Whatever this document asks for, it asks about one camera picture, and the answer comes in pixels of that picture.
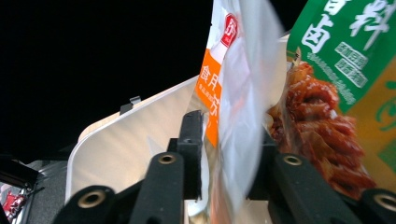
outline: chinese character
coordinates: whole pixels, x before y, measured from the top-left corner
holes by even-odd
[[[209,66],[204,66],[202,69],[201,78],[207,82],[207,78],[210,76]]]
[[[326,14],[322,14],[322,19],[317,27],[311,24],[303,36],[303,44],[311,48],[313,53],[318,53],[324,43],[330,39],[329,32],[324,30],[323,26],[332,27],[332,21],[329,20],[329,16]]]
[[[210,83],[209,83],[208,86],[212,86],[213,85],[212,91],[215,90],[216,85],[218,84],[218,79],[219,79],[219,76],[216,75],[216,74],[213,74],[212,79],[210,79]]]
[[[326,3],[324,10],[333,16],[337,14],[348,1],[350,0],[330,0]]]
[[[210,115],[217,116],[218,115],[218,105],[220,104],[220,99],[216,97],[216,94],[213,96],[212,105],[210,106]]]
[[[352,30],[351,36],[356,36],[362,26],[364,26],[364,31],[374,31],[364,46],[364,50],[370,48],[381,33],[389,30],[387,22],[395,8],[396,2],[388,5],[386,0],[375,0],[364,8],[362,15],[355,17],[356,21],[349,26]]]

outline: food package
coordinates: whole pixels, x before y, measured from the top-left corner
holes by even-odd
[[[208,199],[202,199],[207,205],[199,214],[193,209],[191,223],[235,223],[260,162],[263,114],[271,92],[279,89],[272,84],[280,29],[266,0],[214,1],[205,57],[188,109],[203,113],[209,167],[209,176],[203,176],[203,182],[209,180],[203,188]]]
[[[396,191],[396,1],[309,0],[268,130],[341,195]]]

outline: metal ring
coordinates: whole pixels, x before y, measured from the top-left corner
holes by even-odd
[[[102,201],[104,201],[105,198],[106,198],[105,192],[100,189],[97,189],[84,194],[78,200],[78,206],[81,208],[92,208],[100,204]]]
[[[301,164],[303,164],[303,162],[299,158],[297,158],[295,156],[285,156],[283,158],[283,161],[285,163],[287,163],[287,164],[290,164],[290,165],[301,165]]]
[[[163,155],[161,156],[158,161],[162,164],[170,164],[173,163],[174,161],[176,161],[176,157],[173,155]]]
[[[394,204],[390,204],[387,201],[391,201],[392,203],[396,204],[396,198],[389,196],[387,194],[376,194],[374,196],[374,200],[379,205],[383,206],[384,208],[396,212],[396,206]]]

